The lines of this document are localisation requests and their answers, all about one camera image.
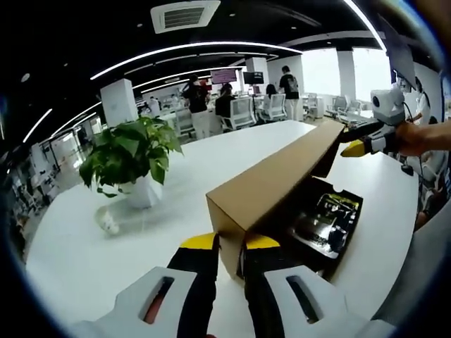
electronic device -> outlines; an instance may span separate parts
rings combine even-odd
[[[220,69],[211,71],[211,83],[213,85],[221,85],[235,81],[237,81],[236,69]]]
[[[246,85],[262,85],[264,82],[263,72],[244,72]]]

ceiling light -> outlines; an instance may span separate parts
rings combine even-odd
[[[357,5],[352,0],[343,0],[343,1],[359,16],[360,20],[362,20],[362,22],[371,31],[371,33],[373,33],[374,38],[377,40],[377,42],[379,43],[379,46],[382,48],[382,50],[384,52],[387,52],[387,48],[383,44],[381,37],[377,33],[374,26],[369,22],[368,18],[365,16],[364,12],[362,12],[362,10],[359,7],[357,7]]]
[[[25,136],[25,138],[23,139],[23,141],[22,141],[23,143],[26,143],[26,141],[31,136],[31,134],[35,131],[37,126],[43,121],[43,119],[45,119],[51,113],[52,110],[53,109],[50,108],[43,116],[41,116],[41,118],[36,122],[36,124],[33,125],[33,128],[31,128],[31,130],[28,132],[27,136]]]
[[[25,81],[27,81],[30,78],[30,74],[29,73],[25,73],[22,78],[20,79],[20,81],[22,83],[24,83]]]
[[[113,69],[119,68],[122,65],[126,65],[130,62],[140,60],[141,58],[146,58],[148,56],[164,53],[167,51],[175,51],[178,49],[186,49],[186,48],[201,47],[201,46],[252,46],[252,47],[280,49],[283,51],[291,51],[293,53],[302,54],[302,52],[297,49],[283,47],[283,46],[276,46],[274,44],[261,44],[259,42],[241,42],[241,41],[195,42],[193,44],[181,44],[179,46],[172,46],[172,47],[168,47],[168,48],[158,49],[156,51],[150,51],[148,53],[135,56],[134,58],[129,58],[128,60],[117,63],[117,64],[111,66],[110,68],[107,68],[106,70],[103,70],[100,73],[97,73],[96,75],[91,77],[91,80],[97,79],[98,77],[100,77],[104,74],[107,74],[108,72],[111,72]]]
[[[148,82],[139,84],[137,86],[134,86],[133,89],[137,89],[137,88],[140,88],[140,87],[145,86],[145,85],[150,85],[151,83],[154,83],[154,82],[170,79],[171,77],[177,77],[177,76],[188,75],[188,74],[195,74],[195,73],[200,73],[200,72],[208,72],[210,70],[233,69],[233,68],[243,68],[243,67],[215,67],[215,68],[205,68],[205,69],[191,70],[189,72],[184,72],[184,73],[180,73],[180,74],[174,74],[174,75],[169,75],[169,76],[165,76],[165,77],[160,77],[159,79],[148,81]]]
[[[209,77],[211,77],[211,75],[199,76],[199,79],[207,79],[207,78],[209,78]],[[157,89],[160,89],[160,88],[164,88],[164,87],[170,87],[170,86],[173,86],[173,85],[178,85],[178,84],[180,84],[180,83],[184,83],[184,82],[188,82],[188,81],[190,81],[190,80],[189,80],[189,79],[186,79],[186,80],[180,80],[180,81],[177,81],[177,82],[166,83],[165,85],[163,84],[163,85],[158,86],[158,87],[154,87],[154,88],[150,88],[150,89],[143,90],[143,91],[141,92],[141,94],[144,94],[144,93],[147,93],[147,92],[152,92],[152,91],[154,91],[154,90],[157,90]]]
[[[69,123],[71,123],[74,120],[77,120],[77,118],[79,118],[81,115],[83,115],[84,113],[86,113],[87,111],[89,111],[90,109],[93,109],[94,107],[97,107],[99,104],[101,104],[100,102],[97,102],[95,105],[90,106],[88,109],[82,111],[80,114],[78,114],[77,116],[75,116],[74,118],[71,118],[68,122],[64,123],[57,131],[55,131],[50,138],[52,138],[53,136],[55,136],[56,134],[58,134],[65,126],[67,126]]]

air conditioner vent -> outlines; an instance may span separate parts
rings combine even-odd
[[[198,25],[204,8],[178,9],[164,13],[164,27],[174,28],[186,25]]]
[[[220,1],[186,1],[166,4],[150,10],[155,33],[205,27],[210,23]]]

human hand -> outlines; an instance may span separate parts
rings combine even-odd
[[[414,123],[402,123],[396,129],[400,142],[400,153],[404,156],[420,156],[426,149],[426,140],[422,128]]]

man in black shirt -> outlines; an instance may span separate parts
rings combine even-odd
[[[205,87],[200,85],[196,75],[190,78],[188,89],[183,92],[183,97],[190,101],[192,125],[196,131],[197,139],[210,136],[210,114],[206,107],[209,93]]]
[[[298,116],[298,105],[299,105],[299,89],[297,86],[296,77],[294,77],[290,68],[285,65],[282,67],[283,76],[280,79],[280,91],[283,89],[285,93],[285,110],[289,120],[298,121],[304,120],[302,114]]]

